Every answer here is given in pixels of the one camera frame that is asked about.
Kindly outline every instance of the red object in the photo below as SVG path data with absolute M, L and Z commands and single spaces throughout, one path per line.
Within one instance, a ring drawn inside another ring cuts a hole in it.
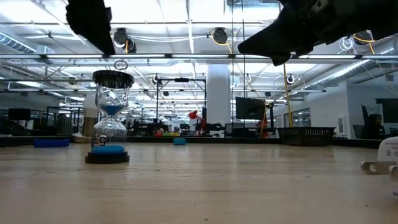
M 200 126 L 200 129 L 199 129 L 199 132 L 198 132 L 198 134 L 201 135 L 201 132 L 203 131 L 203 129 L 205 128 L 205 126 L 207 124 L 206 121 L 203 118 L 198 116 L 198 111 L 196 111 L 196 110 L 192 111 L 191 113 L 189 113 L 188 117 L 190 119 L 197 119 L 197 120 L 199 120 L 201 122 L 201 126 Z
M 256 126 L 259 127 L 259 128 L 261 128 L 261 126 L 262 126 L 263 129 L 264 129 L 264 128 L 267 128 L 267 127 L 268 127 L 268 121 L 267 121 L 267 120 L 265 120 L 265 121 L 259 121 L 259 122 L 256 124 Z M 268 132 L 263 132 L 262 135 L 261 135 L 261 138 L 266 138 L 266 137 L 268 137 Z
M 191 119 L 198 119 L 198 111 L 192 111 L 191 113 L 188 114 L 189 118 Z

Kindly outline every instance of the table surface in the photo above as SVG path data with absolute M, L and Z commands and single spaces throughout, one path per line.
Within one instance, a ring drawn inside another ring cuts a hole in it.
M 377 151 L 126 144 L 129 164 L 84 163 L 87 144 L 0 149 L 0 223 L 398 223 Z

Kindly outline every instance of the hourglass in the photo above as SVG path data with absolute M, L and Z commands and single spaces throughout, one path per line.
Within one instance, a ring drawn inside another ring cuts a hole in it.
M 97 84 L 95 105 L 105 115 L 105 119 L 94 125 L 91 137 L 91 152 L 86 156 L 87 163 L 113 164 L 128 162 L 124 151 L 127 129 L 117 120 L 117 115 L 128 105 L 129 89 L 134 77 L 124 72 L 100 70 L 93 74 Z

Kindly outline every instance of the black basket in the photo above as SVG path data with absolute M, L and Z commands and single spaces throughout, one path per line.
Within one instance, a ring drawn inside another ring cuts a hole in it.
M 296 146 L 328 146 L 333 139 L 335 128 L 278 128 L 282 144 Z

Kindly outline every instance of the hourglass base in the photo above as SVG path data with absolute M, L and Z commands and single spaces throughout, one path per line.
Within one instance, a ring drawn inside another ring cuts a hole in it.
M 117 154 L 94 154 L 89 152 L 86 156 L 86 163 L 88 164 L 117 164 L 129 161 L 130 156 L 127 152 Z

